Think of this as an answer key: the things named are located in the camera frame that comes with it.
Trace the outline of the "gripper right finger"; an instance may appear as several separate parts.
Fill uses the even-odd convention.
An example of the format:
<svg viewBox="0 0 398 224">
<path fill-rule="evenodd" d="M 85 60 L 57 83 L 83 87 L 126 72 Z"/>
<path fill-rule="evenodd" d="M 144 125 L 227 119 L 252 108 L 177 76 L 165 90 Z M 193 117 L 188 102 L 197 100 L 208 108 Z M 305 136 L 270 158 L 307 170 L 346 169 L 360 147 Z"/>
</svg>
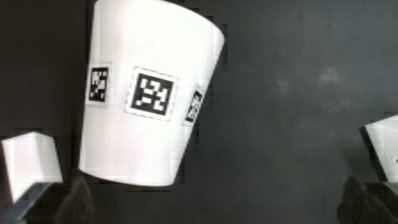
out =
<svg viewBox="0 0 398 224">
<path fill-rule="evenodd" d="M 337 206 L 339 224 L 398 224 L 398 183 L 350 177 Z"/>
</svg>

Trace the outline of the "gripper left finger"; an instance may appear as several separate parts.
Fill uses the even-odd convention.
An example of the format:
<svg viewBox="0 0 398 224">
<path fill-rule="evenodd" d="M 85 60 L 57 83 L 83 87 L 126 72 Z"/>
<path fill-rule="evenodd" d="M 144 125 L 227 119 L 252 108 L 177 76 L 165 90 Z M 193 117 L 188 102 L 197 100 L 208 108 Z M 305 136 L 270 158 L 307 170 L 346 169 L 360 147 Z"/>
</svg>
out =
<svg viewBox="0 0 398 224">
<path fill-rule="evenodd" d="M 0 214 L 0 224 L 94 224 L 85 178 L 74 177 L 69 183 L 35 183 Z"/>
</svg>

